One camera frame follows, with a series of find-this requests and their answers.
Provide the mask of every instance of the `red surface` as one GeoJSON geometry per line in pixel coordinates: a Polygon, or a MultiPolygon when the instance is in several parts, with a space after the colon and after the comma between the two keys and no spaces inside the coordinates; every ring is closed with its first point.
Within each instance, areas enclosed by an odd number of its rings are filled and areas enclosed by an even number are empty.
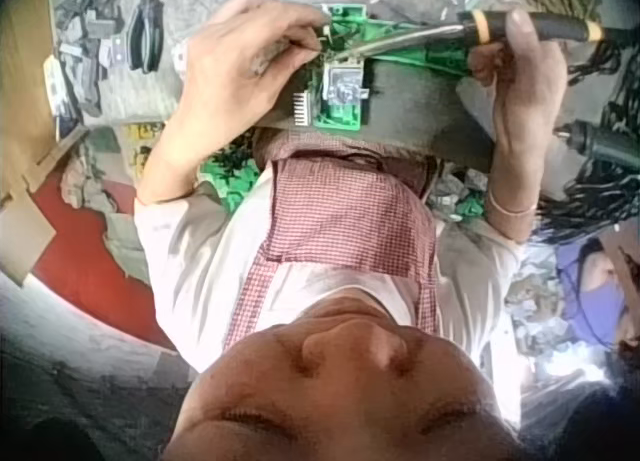
{"type": "MultiPolygon", "coordinates": [[[[54,171],[33,196],[57,233],[33,273],[94,318],[136,338],[173,348],[156,323],[151,289],[127,278],[104,246],[104,217],[66,204],[60,197],[61,178],[62,173],[54,171]]],[[[122,212],[132,211],[132,187],[109,183],[106,188],[122,212]]]]}

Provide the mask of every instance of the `sleeve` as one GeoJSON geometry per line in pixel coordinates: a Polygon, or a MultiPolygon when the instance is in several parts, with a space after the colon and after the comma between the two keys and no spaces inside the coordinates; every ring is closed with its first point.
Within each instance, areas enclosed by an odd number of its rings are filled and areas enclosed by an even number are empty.
{"type": "Polygon", "coordinates": [[[449,224],[438,243],[438,306],[442,335],[474,359],[498,323],[524,246],[486,221],[449,224]]]}
{"type": "Polygon", "coordinates": [[[230,219],[214,199],[213,188],[203,183],[188,198],[135,204],[156,319],[192,365],[208,308],[210,283],[205,281],[212,276],[211,263],[230,219]]]}

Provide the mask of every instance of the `circuit board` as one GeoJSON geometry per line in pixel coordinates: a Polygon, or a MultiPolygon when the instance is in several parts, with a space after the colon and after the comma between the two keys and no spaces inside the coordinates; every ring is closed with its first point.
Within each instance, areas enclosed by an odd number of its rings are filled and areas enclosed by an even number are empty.
{"type": "MultiPolygon", "coordinates": [[[[330,4],[322,8],[332,22],[320,36],[322,54],[308,65],[307,89],[294,95],[295,124],[358,131],[362,126],[363,103],[370,95],[364,83],[366,61],[355,58],[338,61],[333,55],[417,26],[370,19],[363,4],[330,4]]],[[[467,51],[454,43],[396,50],[370,59],[430,69],[456,78],[468,75],[467,51]]]]}

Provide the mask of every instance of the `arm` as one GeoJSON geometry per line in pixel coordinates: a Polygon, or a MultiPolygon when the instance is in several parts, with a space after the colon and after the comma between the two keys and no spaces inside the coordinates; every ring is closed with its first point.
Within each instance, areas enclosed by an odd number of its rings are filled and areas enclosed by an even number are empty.
{"type": "Polygon", "coordinates": [[[469,64],[483,85],[496,81],[496,146],[489,176],[487,221],[507,238],[531,234],[553,125],[567,86],[567,65],[557,43],[540,42],[528,14],[507,18],[509,49],[478,48],[469,64]]]}
{"type": "Polygon", "coordinates": [[[540,43],[529,16],[507,18],[509,49],[475,49],[469,64],[483,85],[496,81],[497,135],[486,222],[448,226],[438,243],[443,334],[477,355],[489,339],[533,226],[547,148],[567,85],[555,43],[540,43]]]}
{"type": "Polygon", "coordinates": [[[278,0],[230,0],[189,41],[180,104],[145,166],[138,200],[183,197],[208,156],[253,126],[274,105],[291,75],[320,51],[313,26],[327,22],[311,6],[278,0]],[[264,73],[251,70],[265,48],[291,45],[264,73]]]}
{"type": "MultiPolygon", "coordinates": [[[[145,166],[135,222],[158,323],[199,371],[219,354],[222,338],[216,336],[226,331],[224,315],[212,316],[212,299],[218,314],[235,301],[218,282],[219,273],[255,253],[248,252],[246,242],[235,243],[231,252],[225,238],[230,216],[205,185],[193,189],[198,166],[271,109],[291,74],[318,54],[311,26],[325,22],[325,15],[310,6],[230,0],[189,41],[184,91],[145,166]],[[256,56],[281,38],[295,44],[264,73],[253,73],[256,56]]],[[[252,220],[251,210],[263,208],[258,205],[245,206],[252,220]]]]}

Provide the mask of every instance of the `nose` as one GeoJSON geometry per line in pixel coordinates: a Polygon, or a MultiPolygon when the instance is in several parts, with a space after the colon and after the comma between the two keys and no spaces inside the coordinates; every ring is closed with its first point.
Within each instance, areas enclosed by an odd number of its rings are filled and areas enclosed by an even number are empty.
{"type": "Polygon", "coordinates": [[[302,360],[310,369],[344,362],[353,368],[389,371],[407,356],[407,344],[399,335],[367,319],[350,320],[312,334],[302,345],[302,360]]]}

